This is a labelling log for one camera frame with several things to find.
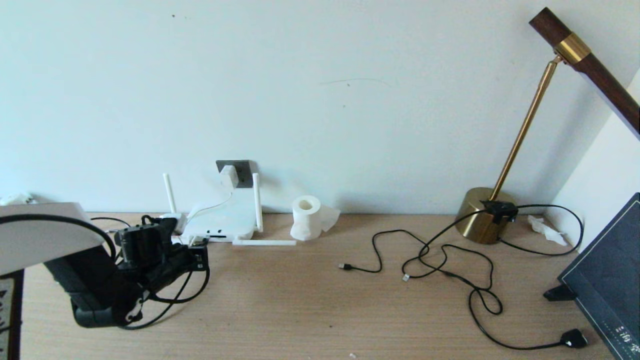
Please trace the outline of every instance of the toilet paper roll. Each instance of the toilet paper roll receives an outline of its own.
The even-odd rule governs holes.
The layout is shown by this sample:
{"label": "toilet paper roll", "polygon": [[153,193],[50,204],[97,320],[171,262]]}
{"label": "toilet paper roll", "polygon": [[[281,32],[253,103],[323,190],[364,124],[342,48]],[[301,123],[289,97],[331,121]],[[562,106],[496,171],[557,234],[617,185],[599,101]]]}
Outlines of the toilet paper roll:
{"label": "toilet paper roll", "polygon": [[329,231],[340,216],[340,210],[322,205],[317,197],[304,195],[293,201],[291,236],[297,240],[315,239]]}

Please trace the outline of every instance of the wall outlet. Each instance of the wall outlet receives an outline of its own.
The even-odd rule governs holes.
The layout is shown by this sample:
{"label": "wall outlet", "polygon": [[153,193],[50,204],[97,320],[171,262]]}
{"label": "wall outlet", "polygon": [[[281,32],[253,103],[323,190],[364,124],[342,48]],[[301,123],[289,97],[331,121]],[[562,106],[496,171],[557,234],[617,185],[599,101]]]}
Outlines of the wall outlet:
{"label": "wall outlet", "polygon": [[217,160],[218,172],[221,172],[226,165],[233,165],[238,175],[237,188],[253,188],[253,176],[249,160]]}

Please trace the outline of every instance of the brass lamp base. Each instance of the brass lamp base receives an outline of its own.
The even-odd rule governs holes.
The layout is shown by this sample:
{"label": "brass lamp base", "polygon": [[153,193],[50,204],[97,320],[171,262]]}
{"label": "brass lamp base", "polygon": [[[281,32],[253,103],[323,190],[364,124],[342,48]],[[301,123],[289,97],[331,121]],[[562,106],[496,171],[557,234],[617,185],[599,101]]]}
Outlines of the brass lamp base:
{"label": "brass lamp base", "polygon": [[[465,199],[462,201],[460,210],[456,220],[473,213],[474,211],[483,210],[482,201],[488,200],[492,195],[493,189],[490,188],[473,188],[467,191]],[[498,201],[513,202],[513,198],[503,192],[500,192],[496,198]],[[498,224],[493,222],[493,216],[487,213],[479,213],[472,215],[456,224],[456,228],[467,239],[481,244],[494,244],[498,242],[498,236],[504,230],[508,223],[507,218],[502,218]]]}

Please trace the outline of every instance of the desk surface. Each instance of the desk surface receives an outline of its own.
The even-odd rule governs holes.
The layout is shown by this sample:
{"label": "desk surface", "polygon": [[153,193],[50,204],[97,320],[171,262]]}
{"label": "desk surface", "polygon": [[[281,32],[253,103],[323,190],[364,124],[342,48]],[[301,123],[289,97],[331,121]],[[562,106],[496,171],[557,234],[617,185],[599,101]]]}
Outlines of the desk surface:
{"label": "desk surface", "polygon": [[[139,214],[108,214],[137,224]],[[339,263],[376,268],[371,236],[407,229],[427,240],[453,220],[434,215],[343,215],[316,240],[294,247],[209,245],[211,281],[194,301],[174,306],[148,329],[83,329],[75,324],[68,296],[42,265],[26,271],[22,327],[23,359],[610,359],[597,333],[573,302],[547,302],[542,293],[575,257],[547,258],[502,244],[480,245],[455,230],[434,242],[427,261],[439,264],[440,244],[479,250],[495,263],[494,292],[504,304],[488,314],[474,309],[485,328],[512,345],[555,342],[578,328],[590,345],[534,352],[502,348],[480,333],[467,309],[470,288],[442,274],[402,281],[402,263],[420,243],[404,234],[380,237],[384,270],[345,272]],[[261,238],[288,239],[290,215],[266,215]],[[97,223],[103,229],[116,222]],[[524,218],[505,235],[514,243],[549,251],[562,248],[531,232]],[[446,269],[486,284],[488,265],[451,251]],[[410,274],[424,269],[411,266]],[[185,290],[203,279],[194,274]],[[161,295],[172,297],[179,279]],[[145,319],[164,305],[145,304]]]}

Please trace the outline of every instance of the tissue paper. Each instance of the tissue paper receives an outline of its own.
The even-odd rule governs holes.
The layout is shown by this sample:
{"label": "tissue paper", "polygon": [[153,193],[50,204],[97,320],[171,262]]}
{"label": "tissue paper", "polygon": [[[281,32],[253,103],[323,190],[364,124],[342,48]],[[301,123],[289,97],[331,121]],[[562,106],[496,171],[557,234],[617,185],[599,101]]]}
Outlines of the tissue paper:
{"label": "tissue paper", "polygon": [[340,210],[322,205],[311,195],[298,197],[292,204],[293,226],[291,236],[297,240],[315,239],[323,231],[329,231],[340,216]]}
{"label": "tissue paper", "polygon": [[529,215],[527,219],[531,224],[531,228],[533,229],[533,231],[543,234],[549,241],[554,241],[562,246],[567,245],[566,241],[562,237],[562,233],[559,233],[553,230],[552,228],[550,228],[549,226],[542,224],[545,221],[544,219],[534,218],[531,215]]}

